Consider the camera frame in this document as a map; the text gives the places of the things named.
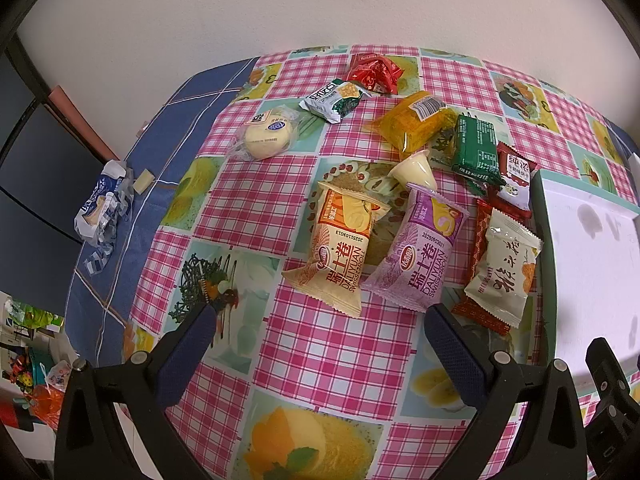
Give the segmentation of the red snack packet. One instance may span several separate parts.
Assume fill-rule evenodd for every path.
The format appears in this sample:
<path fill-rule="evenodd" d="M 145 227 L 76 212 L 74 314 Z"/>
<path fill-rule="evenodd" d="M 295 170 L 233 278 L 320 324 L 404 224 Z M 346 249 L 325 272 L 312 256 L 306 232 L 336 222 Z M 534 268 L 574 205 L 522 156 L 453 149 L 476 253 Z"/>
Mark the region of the red snack packet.
<path fill-rule="evenodd" d="M 474 245 L 469 270 L 469 282 L 472 280 L 474 274 L 476 273 L 476 268 L 478 263 L 480 262 L 480 258 L 482 258 L 484 253 L 486 252 L 487 240 L 485 238 L 485 233 L 488 228 L 491 211 L 494 208 L 495 207 L 490 206 L 488 203 L 484 202 L 484 200 L 479 200 L 477 202 L 477 217 L 474 233 Z M 468 318 L 469 320 L 477 322 L 481 326 L 485 326 L 501 336 L 506 335 L 510 332 L 510 330 L 514 329 L 514 327 L 506 325 L 506 323 L 501 322 L 500 320 L 498 320 L 498 318 L 495 318 L 493 315 L 486 312 L 475 301 L 466 296 L 465 293 L 463 299 L 452 308 L 452 312 L 454 312 L 454 314 L 456 315 L 460 315 L 464 318 Z"/>

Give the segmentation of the pink board by wall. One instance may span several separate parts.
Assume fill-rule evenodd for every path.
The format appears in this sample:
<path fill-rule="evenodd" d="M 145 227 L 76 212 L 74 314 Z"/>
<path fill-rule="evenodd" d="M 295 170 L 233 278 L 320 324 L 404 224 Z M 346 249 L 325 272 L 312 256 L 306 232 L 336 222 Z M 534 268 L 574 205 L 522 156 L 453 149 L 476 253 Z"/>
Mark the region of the pink board by wall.
<path fill-rule="evenodd" d="M 55 108 L 62 113 L 63 117 L 75 128 L 81 139 L 89 144 L 90 148 L 93 148 L 105 160 L 117 158 L 117 155 L 94 131 L 61 86 L 55 86 L 51 90 L 49 99 Z"/>

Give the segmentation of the pink checkered fruit tablecloth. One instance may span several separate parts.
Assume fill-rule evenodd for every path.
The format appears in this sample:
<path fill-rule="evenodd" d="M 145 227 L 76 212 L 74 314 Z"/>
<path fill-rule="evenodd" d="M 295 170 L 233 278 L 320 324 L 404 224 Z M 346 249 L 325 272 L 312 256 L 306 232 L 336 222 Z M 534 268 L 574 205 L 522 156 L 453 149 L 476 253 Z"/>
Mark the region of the pink checkered fruit tablecloth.
<path fill-rule="evenodd" d="M 478 186 L 449 168 L 474 115 L 547 170 L 636 199 L 612 124 L 512 68 L 417 47 L 329 46 L 258 58 L 213 121 L 160 226 L 126 351 L 149 349 L 204 298 L 226 304 L 167 416 L 212 479 L 425 479 L 472 411 L 431 354 L 415 308 L 366 289 L 404 220 L 404 159 L 379 125 L 430 128 L 446 246 L 402 276 L 454 306 L 469 279 Z"/>

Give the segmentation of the orange swiss roll packet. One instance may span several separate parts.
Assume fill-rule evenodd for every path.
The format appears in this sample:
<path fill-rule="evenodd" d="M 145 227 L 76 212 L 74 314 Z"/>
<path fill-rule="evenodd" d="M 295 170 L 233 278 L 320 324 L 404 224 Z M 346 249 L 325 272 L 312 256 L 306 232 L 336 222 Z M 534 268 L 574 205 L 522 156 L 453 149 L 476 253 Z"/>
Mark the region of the orange swiss roll packet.
<path fill-rule="evenodd" d="M 375 223 L 390 206 L 363 192 L 321 182 L 308 258 L 282 278 L 299 292 L 359 318 L 359 286 Z"/>

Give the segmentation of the white rice cracker packet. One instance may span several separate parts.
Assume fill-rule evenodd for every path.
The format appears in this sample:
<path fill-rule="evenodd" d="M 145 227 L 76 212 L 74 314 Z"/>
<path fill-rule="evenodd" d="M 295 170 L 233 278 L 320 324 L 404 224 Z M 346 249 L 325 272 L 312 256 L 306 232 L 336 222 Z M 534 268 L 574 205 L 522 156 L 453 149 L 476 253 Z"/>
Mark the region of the white rice cracker packet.
<path fill-rule="evenodd" d="M 510 327 L 523 318 L 542 240 L 494 208 L 485 233 L 487 248 L 465 295 Z"/>

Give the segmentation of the purple swiss roll packet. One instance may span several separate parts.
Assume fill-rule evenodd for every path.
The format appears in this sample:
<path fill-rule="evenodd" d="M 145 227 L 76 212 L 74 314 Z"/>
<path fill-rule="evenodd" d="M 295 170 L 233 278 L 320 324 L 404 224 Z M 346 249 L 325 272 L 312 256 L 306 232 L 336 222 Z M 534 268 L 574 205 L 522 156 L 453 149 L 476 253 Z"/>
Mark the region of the purple swiss roll packet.
<path fill-rule="evenodd" d="M 424 312 L 438 304 L 469 211 L 422 185 L 410 183 L 405 217 L 385 258 L 362 288 L 397 307 Z"/>

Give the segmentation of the dark green biscuit packet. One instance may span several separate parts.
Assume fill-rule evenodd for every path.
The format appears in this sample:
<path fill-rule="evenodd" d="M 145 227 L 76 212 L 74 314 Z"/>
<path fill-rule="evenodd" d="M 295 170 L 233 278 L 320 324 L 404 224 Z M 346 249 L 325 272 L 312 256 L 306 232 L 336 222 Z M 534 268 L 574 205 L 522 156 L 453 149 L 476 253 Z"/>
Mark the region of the dark green biscuit packet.
<path fill-rule="evenodd" d="M 459 115 L 452 138 L 451 169 L 476 183 L 498 188 L 506 181 L 500 174 L 494 125 L 470 115 Z"/>

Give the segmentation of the colourful clutter on floor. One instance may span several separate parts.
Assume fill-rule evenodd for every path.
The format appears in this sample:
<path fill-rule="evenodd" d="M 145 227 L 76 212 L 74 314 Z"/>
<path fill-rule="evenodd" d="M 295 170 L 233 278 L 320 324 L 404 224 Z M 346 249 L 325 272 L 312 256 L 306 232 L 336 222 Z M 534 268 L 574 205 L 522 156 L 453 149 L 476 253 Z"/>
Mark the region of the colourful clutter on floor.
<path fill-rule="evenodd" d="M 1 422 L 58 429 L 72 367 L 58 348 L 64 318 L 1 295 Z"/>

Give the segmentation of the white jelly cup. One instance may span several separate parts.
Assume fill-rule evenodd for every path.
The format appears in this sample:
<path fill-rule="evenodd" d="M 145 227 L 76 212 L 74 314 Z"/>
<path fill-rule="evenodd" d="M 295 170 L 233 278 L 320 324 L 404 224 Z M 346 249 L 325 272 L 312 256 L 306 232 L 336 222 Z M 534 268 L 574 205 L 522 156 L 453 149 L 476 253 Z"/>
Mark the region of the white jelly cup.
<path fill-rule="evenodd" d="M 428 162 L 429 154 L 430 150 L 428 148 L 411 154 L 402 162 L 398 162 L 397 165 L 393 166 L 388 176 L 395 179 L 402 186 L 412 183 L 436 191 L 437 182 Z"/>

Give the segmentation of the white tray with green rim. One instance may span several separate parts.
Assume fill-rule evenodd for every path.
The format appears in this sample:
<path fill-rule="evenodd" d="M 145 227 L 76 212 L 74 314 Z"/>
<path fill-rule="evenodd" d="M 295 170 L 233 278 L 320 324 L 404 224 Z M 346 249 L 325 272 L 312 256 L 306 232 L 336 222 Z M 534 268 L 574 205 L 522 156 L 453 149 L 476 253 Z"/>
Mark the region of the white tray with green rim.
<path fill-rule="evenodd" d="M 587 348 L 603 337 L 623 371 L 639 356 L 639 207 L 583 180 L 541 169 L 532 181 L 542 297 L 542 359 L 563 360 L 594 391 Z"/>

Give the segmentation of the torn blue white wrapper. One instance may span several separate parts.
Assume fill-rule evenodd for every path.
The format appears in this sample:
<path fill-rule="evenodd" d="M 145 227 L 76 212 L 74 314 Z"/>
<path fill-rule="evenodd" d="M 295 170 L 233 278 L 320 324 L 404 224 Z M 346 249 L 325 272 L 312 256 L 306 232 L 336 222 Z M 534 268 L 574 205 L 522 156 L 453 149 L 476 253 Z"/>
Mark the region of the torn blue white wrapper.
<path fill-rule="evenodd" d="M 90 275 L 100 273 L 114 252 L 119 220 L 128 216 L 134 204 L 133 177 L 126 162 L 109 160 L 75 216 L 76 233 L 93 248 L 84 261 Z"/>

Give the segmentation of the red white milk biscuit packet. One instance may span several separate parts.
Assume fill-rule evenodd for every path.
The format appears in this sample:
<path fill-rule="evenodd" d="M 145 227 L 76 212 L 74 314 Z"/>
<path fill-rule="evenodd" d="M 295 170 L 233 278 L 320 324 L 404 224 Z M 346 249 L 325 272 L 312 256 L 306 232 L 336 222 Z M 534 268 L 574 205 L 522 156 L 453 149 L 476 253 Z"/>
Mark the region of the red white milk biscuit packet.
<path fill-rule="evenodd" d="M 488 203 L 518 221 L 528 220 L 532 216 L 530 184 L 537 164 L 503 142 L 498 143 L 497 153 L 503 184 L 489 188 Z"/>

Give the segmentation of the yellow orange snack packet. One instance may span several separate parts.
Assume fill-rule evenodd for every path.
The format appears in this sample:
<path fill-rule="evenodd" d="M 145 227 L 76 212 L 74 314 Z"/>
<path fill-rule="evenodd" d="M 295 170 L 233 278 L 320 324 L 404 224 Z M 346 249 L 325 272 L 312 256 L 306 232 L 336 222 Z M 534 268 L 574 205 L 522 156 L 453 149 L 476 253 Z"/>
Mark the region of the yellow orange snack packet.
<path fill-rule="evenodd" d="M 456 125 L 458 113 L 439 96 L 428 91 L 414 92 L 383 116 L 364 125 L 390 144 L 404 160 L 424 146 L 442 130 Z"/>

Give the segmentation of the green white cracker packet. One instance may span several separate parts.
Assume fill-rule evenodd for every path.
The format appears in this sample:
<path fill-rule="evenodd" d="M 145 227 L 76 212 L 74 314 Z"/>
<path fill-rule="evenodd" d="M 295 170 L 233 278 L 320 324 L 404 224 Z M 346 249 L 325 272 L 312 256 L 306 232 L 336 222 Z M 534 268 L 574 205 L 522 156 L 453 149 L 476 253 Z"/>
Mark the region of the green white cracker packet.
<path fill-rule="evenodd" d="M 358 84 L 333 79 L 301 99 L 298 106 L 335 125 L 357 108 L 362 100 L 369 99 L 371 96 L 369 91 L 360 88 Z"/>

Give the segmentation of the small beige cake piece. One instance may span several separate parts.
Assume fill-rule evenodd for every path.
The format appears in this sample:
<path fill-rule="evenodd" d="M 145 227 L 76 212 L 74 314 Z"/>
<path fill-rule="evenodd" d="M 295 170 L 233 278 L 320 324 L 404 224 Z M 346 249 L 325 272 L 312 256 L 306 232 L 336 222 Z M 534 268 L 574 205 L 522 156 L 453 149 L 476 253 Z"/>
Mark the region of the small beige cake piece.
<path fill-rule="evenodd" d="M 154 174 L 152 174 L 149 169 L 145 169 L 136 177 L 132 188 L 134 189 L 134 192 L 136 194 L 142 195 L 150 187 L 154 180 Z"/>

